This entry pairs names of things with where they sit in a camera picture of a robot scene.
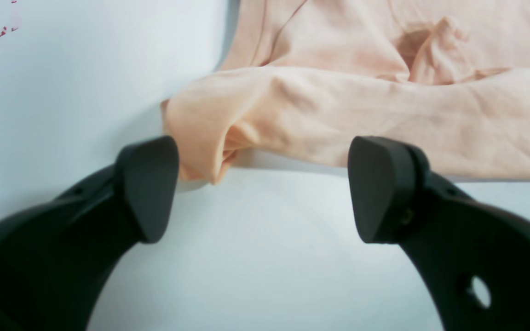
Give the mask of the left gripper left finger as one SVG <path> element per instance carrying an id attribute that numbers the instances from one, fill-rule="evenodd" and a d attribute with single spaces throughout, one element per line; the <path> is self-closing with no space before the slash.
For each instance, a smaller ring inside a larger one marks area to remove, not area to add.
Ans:
<path id="1" fill-rule="evenodd" d="M 0 220 L 0 331 L 84 331 L 122 256 L 164 235 L 178 180 L 172 137 Z"/>

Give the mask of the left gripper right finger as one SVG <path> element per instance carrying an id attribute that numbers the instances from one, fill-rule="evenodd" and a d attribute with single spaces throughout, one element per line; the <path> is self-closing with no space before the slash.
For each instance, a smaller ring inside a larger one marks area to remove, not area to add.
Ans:
<path id="1" fill-rule="evenodd" d="M 467 195 L 423 151 L 356 137 L 348 178 L 359 237 L 396 244 L 446 331 L 530 331 L 530 221 Z"/>

